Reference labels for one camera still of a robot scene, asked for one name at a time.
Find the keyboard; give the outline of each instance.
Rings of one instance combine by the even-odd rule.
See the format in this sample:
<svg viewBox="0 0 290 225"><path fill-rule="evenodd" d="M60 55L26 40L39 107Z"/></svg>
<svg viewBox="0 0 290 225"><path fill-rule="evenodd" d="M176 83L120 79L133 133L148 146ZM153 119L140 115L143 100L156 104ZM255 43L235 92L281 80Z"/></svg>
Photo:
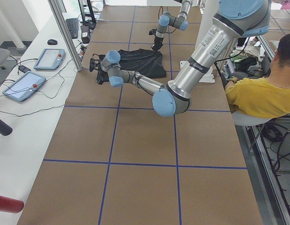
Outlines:
<svg viewBox="0 0 290 225"><path fill-rule="evenodd" d="M78 24L78 18L66 19L66 25L69 29L72 39L78 38Z"/></svg>

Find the blue framed device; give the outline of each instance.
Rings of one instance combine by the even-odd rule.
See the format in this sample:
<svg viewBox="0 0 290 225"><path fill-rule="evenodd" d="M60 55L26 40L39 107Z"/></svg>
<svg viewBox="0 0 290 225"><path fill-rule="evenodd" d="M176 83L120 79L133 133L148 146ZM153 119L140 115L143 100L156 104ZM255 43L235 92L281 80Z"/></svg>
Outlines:
<svg viewBox="0 0 290 225"><path fill-rule="evenodd" d="M64 56L64 49L45 48L33 68L35 70L56 70Z"/></svg>
<svg viewBox="0 0 290 225"><path fill-rule="evenodd" d="M45 81L45 77L28 71L6 88L2 94L15 101L22 102L28 99Z"/></svg>

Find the white desk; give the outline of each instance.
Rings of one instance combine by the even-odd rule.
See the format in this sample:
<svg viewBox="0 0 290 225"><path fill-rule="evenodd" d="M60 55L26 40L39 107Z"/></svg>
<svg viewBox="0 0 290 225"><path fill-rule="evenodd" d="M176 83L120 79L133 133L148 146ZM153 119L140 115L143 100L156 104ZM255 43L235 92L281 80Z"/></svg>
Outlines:
<svg viewBox="0 0 290 225"><path fill-rule="evenodd" d="M65 18L76 16L67 14ZM56 39L58 44L48 45L47 40L50 38ZM75 46L79 45L78 40L79 38L73 39ZM64 61L56 71L37 71L38 74L49 79L71 60L54 17L49 19L21 60L38 58L44 48L63 48L66 51ZM22 65L34 71L35 62L35 60L28 61ZM18 75L17 70L14 68L8 79L16 80L23 74L20 72ZM63 105L76 76L74 63L70 62L60 74L64 77L65 82L55 98L49 99L40 92L36 92L23 103L15 102L7 97L0 97L0 110L22 115ZM62 81L62 78L57 75L39 90L53 97ZM5 88L6 86L1 86L0 95ZM9 136L0 134L0 195L26 202L62 110L63 107L60 107L24 117L0 113L0 119L13 128L13 132ZM0 212L0 225L17 224L21 213Z"/></svg>

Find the red object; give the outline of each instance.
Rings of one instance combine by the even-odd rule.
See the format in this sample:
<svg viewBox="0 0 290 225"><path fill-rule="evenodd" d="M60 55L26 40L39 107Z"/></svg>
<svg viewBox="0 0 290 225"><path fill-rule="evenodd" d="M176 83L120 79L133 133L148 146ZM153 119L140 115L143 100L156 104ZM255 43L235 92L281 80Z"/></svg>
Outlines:
<svg viewBox="0 0 290 225"><path fill-rule="evenodd" d="M23 201L0 195L0 211L18 213L23 209L23 207Z"/></svg>

